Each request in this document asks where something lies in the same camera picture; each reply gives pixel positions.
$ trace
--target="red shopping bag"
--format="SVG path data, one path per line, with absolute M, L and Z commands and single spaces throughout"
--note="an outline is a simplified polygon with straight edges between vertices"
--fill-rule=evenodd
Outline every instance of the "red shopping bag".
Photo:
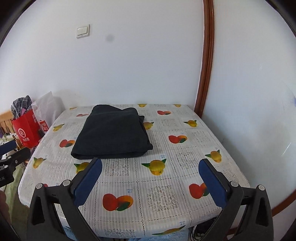
M 38 130 L 40 127 L 33 110 L 29 110 L 20 118 L 12 121 L 12 124 L 25 147 L 33 148 L 39 144 L 41 137 Z

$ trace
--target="light switch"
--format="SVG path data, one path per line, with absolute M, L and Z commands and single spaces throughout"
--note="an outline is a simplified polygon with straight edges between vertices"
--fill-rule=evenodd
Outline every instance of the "light switch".
M 79 27 L 76 29 L 76 38 L 82 38 L 82 37 L 86 37 L 89 36 L 89 25 L 87 26 L 83 26 L 83 27 Z

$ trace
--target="plaid cloth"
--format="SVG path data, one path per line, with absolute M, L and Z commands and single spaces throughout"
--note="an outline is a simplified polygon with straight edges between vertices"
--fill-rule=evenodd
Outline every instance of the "plaid cloth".
M 11 112 L 13 114 L 13 119 L 19 118 L 22 114 L 26 113 L 30 109 L 32 109 L 32 100 L 30 96 L 21 97 L 13 101 L 11 105 Z

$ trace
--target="light blue fabric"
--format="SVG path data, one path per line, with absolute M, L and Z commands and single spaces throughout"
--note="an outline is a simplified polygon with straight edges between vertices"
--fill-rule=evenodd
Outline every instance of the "light blue fabric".
M 77 241 L 77 239 L 75 238 L 71 229 L 64 227 L 64 230 L 65 230 L 68 238 L 70 238 L 74 241 Z M 184 229 L 184 230 L 182 229 L 180 231 L 177 231 L 177 232 L 174 232 L 171 234 L 149 237 L 149 238 L 129 239 L 128 241 L 168 241 L 168 240 L 170 240 L 170 241 L 187 241 L 188 235 L 189 235 L 189 229 Z M 113 239 L 100 237 L 100 240 L 101 241 L 110 241 Z

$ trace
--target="metal bolt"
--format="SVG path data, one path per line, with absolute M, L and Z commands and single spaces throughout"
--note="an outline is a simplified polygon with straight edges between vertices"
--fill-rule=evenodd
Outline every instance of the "metal bolt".
M 63 186 L 68 186 L 69 184 L 70 184 L 71 182 L 70 182 L 70 180 L 65 180 L 65 181 L 63 181 Z
M 231 184 L 231 186 L 233 186 L 235 188 L 239 186 L 237 181 L 232 181 L 230 184 Z
M 42 188 L 42 186 L 43 186 L 42 183 L 38 183 L 38 184 L 36 185 L 36 188 L 37 188 L 37 189 L 40 189 L 40 188 Z
M 259 185 L 258 188 L 261 190 L 261 191 L 264 191 L 265 190 L 265 187 L 263 185 Z

